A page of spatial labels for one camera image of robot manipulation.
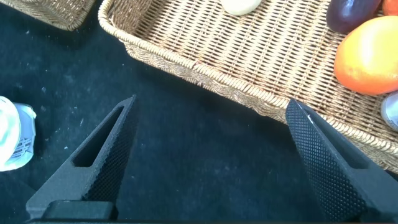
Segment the plastic bottle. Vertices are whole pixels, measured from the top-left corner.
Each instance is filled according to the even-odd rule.
[[[398,131],[398,91],[391,93],[381,105],[381,116],[395,131]]]

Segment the gray object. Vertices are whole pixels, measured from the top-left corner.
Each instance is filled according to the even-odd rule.
[[[56,200],[115,203],[135,138],[137,117],[135,96],[120,102],[27,202],[30,217],[42,217]]]
[[[286,120],[326,221],[398,222],[398,183],[308,106]]]

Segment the white container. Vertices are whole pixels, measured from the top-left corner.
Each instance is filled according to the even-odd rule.
[[[381,116],[395,131],[398,131],[398,91],[391,93],[381,105]]]
[[[0,171],[18,169],[32,159],[35,118],[29,105],[0,96]]]

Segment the woven basket rim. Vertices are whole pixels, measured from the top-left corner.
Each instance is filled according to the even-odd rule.
[[[44,2],[46,0],[19,0],[19,1],[24,2],[24,3],[37,3],[37,4],[40,4],[40,3],[42,3],[42,2]],[[85,5],[87,6],[88,10],[80,10],[77,13],[76,17],[74,18],[74,20],[69,25],[63,25],[63,24],[55,23],[55,22],[52,22],[52,21],[49,21],[49,20],[46,20],[46,19],[43,19],[43,18],[36,18],[36,19],[38,19],[38,20],[40,20],[42,22],[48,23],[48,24],[50,24],[50,25],[52,25],[52,26],[54,26],[56,28],[59,28],[59,29],[73,31],[73,30],[79,28],[84,23],[84,20],[87,17],[88,13],[90,12],[90,9],[94,5],[95,1],[96,0],[87,0]],[[0,1],[0,2],[5,4],[5,5],[7,5],[7,6],[9,6],[9,7],[12,7],[14,9],[16,9],[12,4],[9,4],[8,2],[2,2],[2,1]],[[17,10],[23,12],[24,14],[30,15],[30,12],[28,12],[28,11],[26,11],[24,9],[19,9],[18,8]]]
[[[109,19],[108,15],[108,11],[113,6],[114,2],[115,0],[104,0],[98,12],[99,24],[107,33],[117,37],[123,42],[134,44],[139,48],[144,49],[150,53],[156,54],[171,62],[192,69],[196,72],[201,73],[202,75],[206,75],[209,78],[212,78],[215,81],[217,81],[220,85],[234,88],[236,91],[241,91],[245,94],[247,94],[246,92],[256,92],[256,91],[264,92],[264,94],[262,95],[263,97],[261,98],[253,95],[249,96],[257,100],[261,100],[264,104],[272,105],[280,109],[286,109],[287,104],[290,101],[287,97],[274,95],[248,82],[245,82],[244,80],[232,77],[231,75],[226,75],[223,72],[218,71],[211,66],[205,65],[204,63],[198,64],[198,62],[185,58],[171,50],[163,49],[155,44],[152,44],[146,40],[143,40],[141,38],[128,34],[127,32],[121,29],[116,28],[115,26],[112,25],[112,22]],[[261,112],[256,108],[252,109],[254,109],[257,113],[261,114]],[[365,144],[375,149],[382,150],[383,152],[388,153],[390,156],[393,156],[394,158],[398,157],[397,142],[392,142],[379,137],[375,137],[369,133],[353,128],[350,125],[336,121],[335,118],[331,116],[327,116],[319,112],[317,113],[323,119],[325,119],[329,124],[331,124],[335,129],[337,129],[341,134],[344,134],[346,137],[349,137],[357,142],[360,142],[361,144]]]

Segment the black surface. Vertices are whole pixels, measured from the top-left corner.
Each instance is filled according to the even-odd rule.
[[[37,113],[33,160],[0,182],[11,176],[37,190],[118,102],[137,94],[120,218],[319,219],[287,126],[132,59],[98,25],[97,10],[66,32],[0,6],[0,95]],[[7,203],[1,217],[25,217],[2,209]]]

